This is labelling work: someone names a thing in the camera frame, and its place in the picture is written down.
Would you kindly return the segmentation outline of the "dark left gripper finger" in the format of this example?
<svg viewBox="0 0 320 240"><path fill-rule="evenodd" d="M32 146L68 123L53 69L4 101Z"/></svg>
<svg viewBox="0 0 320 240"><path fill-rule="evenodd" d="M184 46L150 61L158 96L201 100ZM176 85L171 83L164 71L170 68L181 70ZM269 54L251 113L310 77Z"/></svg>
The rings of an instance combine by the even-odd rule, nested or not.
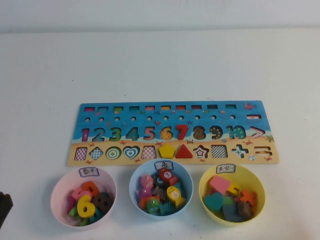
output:
<svg viewBox="0 0 320 240"><path fill-rule="evenodd" d="M3 225L12 207L13 201L11 196L0 192L0 227Z"/></svg>

